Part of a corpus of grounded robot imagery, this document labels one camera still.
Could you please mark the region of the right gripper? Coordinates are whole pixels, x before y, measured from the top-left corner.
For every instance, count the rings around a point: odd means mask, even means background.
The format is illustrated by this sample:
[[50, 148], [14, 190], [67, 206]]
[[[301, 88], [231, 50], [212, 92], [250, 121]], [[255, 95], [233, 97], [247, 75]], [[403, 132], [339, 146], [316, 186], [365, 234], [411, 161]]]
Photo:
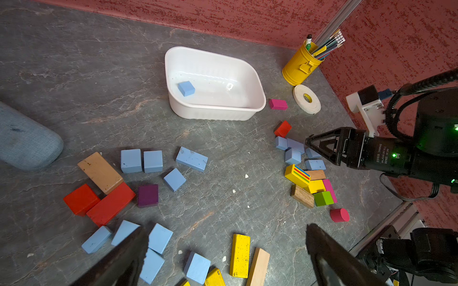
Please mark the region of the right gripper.
[[305, 145], [336, 166], [345, 163], [352, 169], [366, 169], [363, 164], [366, 139], [367, 132], [362, 129], [341, 127], [312, 135], [305, 140]]

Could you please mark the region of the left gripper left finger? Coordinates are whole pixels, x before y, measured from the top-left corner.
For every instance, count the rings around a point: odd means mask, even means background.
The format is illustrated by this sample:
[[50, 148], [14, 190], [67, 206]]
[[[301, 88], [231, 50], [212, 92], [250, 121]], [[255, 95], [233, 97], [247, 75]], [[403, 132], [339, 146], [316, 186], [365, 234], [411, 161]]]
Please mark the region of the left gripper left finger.
[[149, 238], [137, 228], [110, 253], [72, 284], [74, 286], [136, 286], [143, 268]]

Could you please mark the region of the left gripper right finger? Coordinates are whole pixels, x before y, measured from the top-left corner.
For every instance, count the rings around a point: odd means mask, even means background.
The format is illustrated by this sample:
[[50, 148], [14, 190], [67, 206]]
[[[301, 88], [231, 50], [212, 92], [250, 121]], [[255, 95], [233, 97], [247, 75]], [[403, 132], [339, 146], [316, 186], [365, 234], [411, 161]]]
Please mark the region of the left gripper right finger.
[[306, 247], [319, 286], [384, 286], [317, 224], [307, 225]]

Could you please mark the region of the small blue cube block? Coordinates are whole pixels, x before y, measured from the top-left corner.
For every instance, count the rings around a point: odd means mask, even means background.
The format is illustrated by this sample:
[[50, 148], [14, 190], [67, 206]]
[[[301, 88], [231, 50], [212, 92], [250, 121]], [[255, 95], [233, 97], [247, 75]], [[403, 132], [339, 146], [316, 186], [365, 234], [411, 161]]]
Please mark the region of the small blue cube block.
[[195, 94], [196, 89], [190, 81], [181, 82], [178, 84], [178, 89], [184, 97]]

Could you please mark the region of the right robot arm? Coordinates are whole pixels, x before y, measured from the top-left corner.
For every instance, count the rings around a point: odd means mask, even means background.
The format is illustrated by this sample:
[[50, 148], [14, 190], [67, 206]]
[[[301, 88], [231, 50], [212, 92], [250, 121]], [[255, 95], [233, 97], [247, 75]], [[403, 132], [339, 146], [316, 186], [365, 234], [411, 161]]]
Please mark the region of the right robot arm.
[[[457, 70], [449, 70], [396, 91], [369, 86], [347, 97], [367, 129], [341, 127], [306, 139], [306, 145], [335, 165], [377, 170], [392, 178], [432, 183], [430, 198], [447, 185], [458, 191]], [[403, 240], [392, 226], [364, 246], [357, 258], [383, 279], [392, 272], [430, 281], [458, 281], [458, 234], [419, 228]]]

